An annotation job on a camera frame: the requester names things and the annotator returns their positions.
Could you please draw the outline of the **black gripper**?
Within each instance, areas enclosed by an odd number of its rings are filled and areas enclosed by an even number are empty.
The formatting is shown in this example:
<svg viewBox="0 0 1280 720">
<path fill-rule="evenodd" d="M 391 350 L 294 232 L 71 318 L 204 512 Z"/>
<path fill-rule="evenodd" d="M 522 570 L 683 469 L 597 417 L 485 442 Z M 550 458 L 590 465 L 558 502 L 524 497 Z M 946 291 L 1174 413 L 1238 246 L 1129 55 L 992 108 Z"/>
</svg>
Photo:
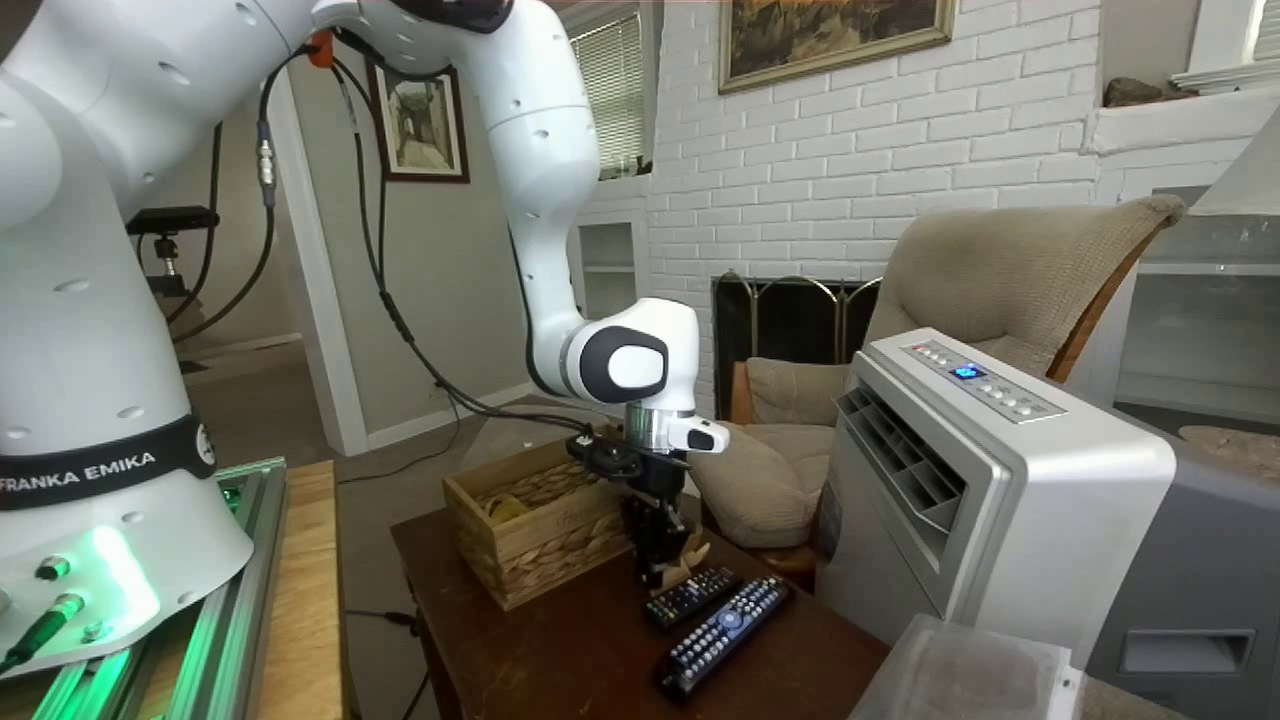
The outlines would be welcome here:
<svg viewBox="0 0 1280 720">
<path fill-rule="evenodd" d="M 637 552 L 650 556 L 646 584 L 669 584 L 689 542 L 675 507 L 683 469 L 669 458 L 646 454 L 630 436 L 571 436 L 568 454 L 597 475 L 623 488 L 623 527 Z"/>
</svg>

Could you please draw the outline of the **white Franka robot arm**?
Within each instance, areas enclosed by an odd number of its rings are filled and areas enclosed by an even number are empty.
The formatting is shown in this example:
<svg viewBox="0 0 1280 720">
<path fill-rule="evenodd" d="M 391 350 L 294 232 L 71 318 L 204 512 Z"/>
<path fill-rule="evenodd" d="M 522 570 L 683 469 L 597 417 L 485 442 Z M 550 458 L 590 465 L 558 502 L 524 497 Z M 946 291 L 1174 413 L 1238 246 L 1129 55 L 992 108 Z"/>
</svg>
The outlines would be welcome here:
<svg viewBox="0 0 1280 720">
<path fill-rule="evenodd" d="M 320 34 L 401 75 L 459 71 L 503 192 L 527 370 L 630 405 L 646 454 L 719 454 L 696 314 L 590 320 L 568 228 L 597 192 L 583 75 L 543 0 L 40 0 L 0 66 L 0 652 L 107 655 L 224 590 L 251 542 L 215 488 L 128 219 L 193 145 Z"/>
</svg>

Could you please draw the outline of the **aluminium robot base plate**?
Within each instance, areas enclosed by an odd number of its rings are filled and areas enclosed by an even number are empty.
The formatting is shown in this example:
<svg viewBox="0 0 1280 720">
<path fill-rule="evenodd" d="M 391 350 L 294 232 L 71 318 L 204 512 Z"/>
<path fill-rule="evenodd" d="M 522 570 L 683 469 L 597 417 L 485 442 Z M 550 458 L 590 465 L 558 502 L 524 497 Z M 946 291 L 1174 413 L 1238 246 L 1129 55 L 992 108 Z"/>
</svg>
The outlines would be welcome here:
<svg viewBox="0 0 1280 720">
<path fill-rule="evenodd" d="M 260 460 L 215 475 L 251 562 L 212 596 L 150 636 L 59 668 L 3 671 L 3 720 L 247 720 L 286 556 L 289 465 Z"/>
</svg>

